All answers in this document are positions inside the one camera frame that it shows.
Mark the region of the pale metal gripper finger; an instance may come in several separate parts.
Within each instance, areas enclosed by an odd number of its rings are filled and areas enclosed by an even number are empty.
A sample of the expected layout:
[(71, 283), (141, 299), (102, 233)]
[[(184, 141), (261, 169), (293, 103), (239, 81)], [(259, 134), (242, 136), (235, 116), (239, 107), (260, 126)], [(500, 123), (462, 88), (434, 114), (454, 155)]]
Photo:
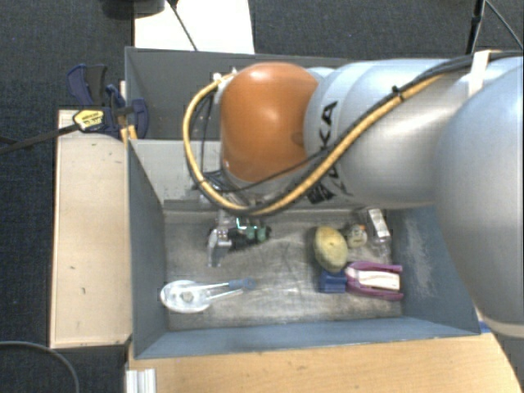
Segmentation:
[(219, 237), (217, 229), (210, 231), (210, 234), (207, 238), (207, 257), (208, 257), (208, 266), (216, 267), (215, 263), (215, 248), (218, 244)]
[(232, 242), (228, 236), (228, 230), (217, 231), (217, 242), (215, 245), (215, 266), (220, 266), (222, 259), (227, 255)]

